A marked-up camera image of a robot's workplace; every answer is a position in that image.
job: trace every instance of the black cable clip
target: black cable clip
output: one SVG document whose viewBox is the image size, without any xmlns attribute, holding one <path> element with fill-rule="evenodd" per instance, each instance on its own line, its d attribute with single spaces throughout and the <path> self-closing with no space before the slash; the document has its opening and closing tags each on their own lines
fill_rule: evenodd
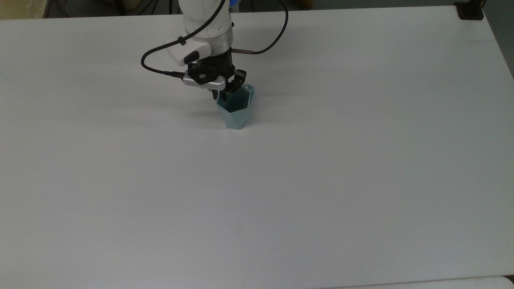
<svg viewBox="0 0 514 289">
<path fill-rule="evenodd" d="M 179 37 L 177 38 L 177 40 L 178 40 L 178 42 L 179 42 L 182 46 L 184 46 L 184 45 L 186 44 L 186 41 L 184 40 L 184 37 L 182 37 L 182 36 L 179 36 Z"/>
</svg>

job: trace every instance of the light blue cup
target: light blue cup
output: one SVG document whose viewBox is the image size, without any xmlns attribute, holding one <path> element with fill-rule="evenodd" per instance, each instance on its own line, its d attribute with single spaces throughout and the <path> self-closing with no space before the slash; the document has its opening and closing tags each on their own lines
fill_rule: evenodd
<svg viewBox="0 0 514 289">
<path fill-rule="evenodd" d="M 240 130 L 248 121 L 254 92 L 255 87 L 243 84 L 234 93 L 228 94 L 226 101 L 218 97 L 216 105 L 228 129 Z"/>
</svg>

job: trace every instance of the white table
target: white table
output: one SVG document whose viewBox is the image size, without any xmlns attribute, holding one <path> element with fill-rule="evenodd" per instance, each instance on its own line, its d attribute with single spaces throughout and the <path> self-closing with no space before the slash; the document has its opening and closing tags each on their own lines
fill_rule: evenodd
<svg viewBox="0 0 514 289">
<path fill-rule="evenodd" d="M 236 14 L 265 47 L 283 13 Z M 292 12 L 241 131 L 141 55 L 181 16 L 0 22 L 2 288 L 514 273 L 514 81 L 454 7 Z M 148 63 L 178 69 L 165 52 Z"/>
</svg>

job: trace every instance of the white robot link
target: white robot link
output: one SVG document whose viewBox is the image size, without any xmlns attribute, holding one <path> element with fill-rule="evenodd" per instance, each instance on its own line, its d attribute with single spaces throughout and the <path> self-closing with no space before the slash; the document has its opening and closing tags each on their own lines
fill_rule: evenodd
<svg viewBox="0 0 514 289">
<path fill-rule="evenodd" d="M 141 65 L 153 72 L 178 77 L 185 85 L 206 88 L 213 98 L 226 100 L 227 93 L 235 92 L 245 82 L 246 72 L 235 69 L 232 53 L 261 54 L 269 50 L 282 36 L 287 26 L 288 12 L 281 0 L 277 0 L 286 13 L 284 26 L 278 37 L 265 49 L 251 51 L 233 49 L 232 18 L 227 0 L 178 0 L 184 14 L 184 26 L 175 29 L 165 44 L 147 51 Z M 166 49 L 179 66 L 186 66 L 184 73 L 163 71 L 148 67 L 144 62 L 148 55 Z"/>
</svg>

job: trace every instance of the black cable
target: black cable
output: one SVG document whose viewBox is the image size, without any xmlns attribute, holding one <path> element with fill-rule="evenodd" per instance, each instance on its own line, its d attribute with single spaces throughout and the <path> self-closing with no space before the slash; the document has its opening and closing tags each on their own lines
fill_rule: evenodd
<svg viewBox="0 0 514 289">
<path fill-rule="evenodd" d="M 157 7 L 157 3 L 159 2 L 159 0 L 155 0 L 155 4 L 154 4 L 154 7 L 152 8 L 152 13 L 150 13 L 150 15 L 153 15 L 154 12 L 155 12 L 155 7 Z"/>
<path fill-rule="evenodd" d="M 200 26 L 198 29 L 194 30 L 193 32 L 191 32 L 190 34 L 184 36 L 184 37 L 181 37 L 175 41 L 172 41 L 170 43 L 166 43 L 164 45 L 161 45 L 159 47 L 155 47 L 153 49 L 150 49 L 148 50 L 147 52 L 145 52 L 145 54 L 143 54 L 143 56 L 141 57 L 141 66 L 143 66 L 145 69 L 147 70 L 150 70 L 152 72 L 155 72 L 155 73 L 159 73 L 159 74 L 164 74 L 164 75 L 169 75 L 169 76 L 172 76 L 172 77 L 178 77 L 178 78 L 182 78 L 184 77 L 184 73 L 180 73 L 180 72 L 177 72 L 177 71 L 163 71 L 163 70 L 158 70 L 158 69 L 155 69 L 155 68 L 151 68 L 149 66 L 147 66 L 144 61 L 146 60 L 146 58 L 154 53 L 154 52 L 157 52 L 159 50 L 163 50 L 163 49 L 166 49 L 168 47 L 171 47 L 173 45 L 177 45 L 181 42 L 184 42 L 188 39 L 190 39 L 191 37 L 197 35 L 198 33 L 200 33 L 202 30 L 204 30 L 207 26 L 209 26 L 209 24 L 212 23 L 212 21 L 214 21 L 214 19 L 216 18 L 216 16 L 218 16 L 219 12 L 222 10 L 223 8 L 223 4 L 225 4 L 225 0 L 222 0 L 218 6 L 218 8 L 216 8 L 216 11 L 214 11 L 214 14 L 212 14 L 212 16 L 202 25 Z"/>
<path fill-rule="evenodd" d="M 143 8 L 143 10 L 141 10 L 141 12 L 138 13 L 138 15 L 141 15 L 143 14 L 143 12 L 154 2 L 154 0 L 150 0 L 150 2 L 148 2 L 148 4 Z"/>
<path fill-rule="evenodd" d="M 280 31 L 280 33 L 277 36 L 277 38 L 275 38 L 275 40 L 268 47 L 266 47 L 266 48 L 264 48 L 263 50 L 260 50 L 260 51 L 252 51 L 252 54 L 262 54 L 262 53 L 265 53 L 266 51 L 268 51 L 270 48 L 273 47 L 273 45 L 275 45 L 275 43 L 278 42 L 278 40 L 280 39 L 280 37 L 282 37 L 282 34 L 284 34 L 284 31 L 286 30 L 287 21 L 289 20 L 289 12 L 287 11 L 287 7 L 284 4 L 284 2 L 282 2 L 281 0 L 277 0 L 277 2 L 282 4 L 282 7 L 284 7 L 284 12 L 286 12 L 286 19 L 284 21 L 284 26 L 282 27 L 282 30 Z"/>
</svg>

